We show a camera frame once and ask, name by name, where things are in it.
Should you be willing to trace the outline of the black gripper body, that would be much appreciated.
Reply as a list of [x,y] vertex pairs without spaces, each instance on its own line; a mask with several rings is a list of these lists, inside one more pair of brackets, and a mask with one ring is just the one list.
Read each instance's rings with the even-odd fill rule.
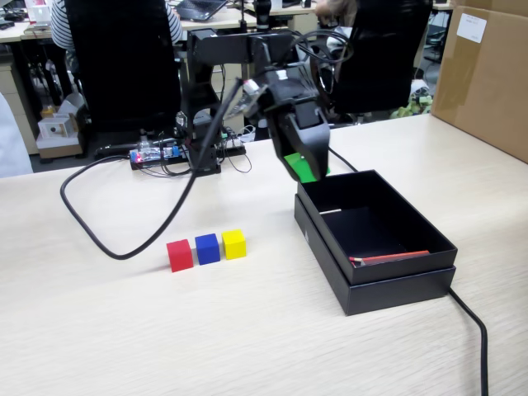
[[258,117],[271,121],[293,116],[297,125],[325,125],[318,92],[300,67],[265,68],[258,73],[264,93],[258,99]]

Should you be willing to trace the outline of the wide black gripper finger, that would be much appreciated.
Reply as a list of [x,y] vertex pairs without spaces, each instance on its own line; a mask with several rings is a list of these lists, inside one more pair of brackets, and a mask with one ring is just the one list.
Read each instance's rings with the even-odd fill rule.
[[317,182],[328,174],[330,129],[325,120],[308,128],[299,128],[299,142],[295,147],[302,154],[299,161],[298,182]]

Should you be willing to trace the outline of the slim black gripper finger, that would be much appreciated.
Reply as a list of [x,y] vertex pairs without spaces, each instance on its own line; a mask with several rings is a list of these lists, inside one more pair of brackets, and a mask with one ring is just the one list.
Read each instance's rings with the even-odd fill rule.
[[302,154],[295,147],[299,142],[299,128],[294,118],[270,118],[270,136],[276,156],[295,181],[300,181],[299,161]]

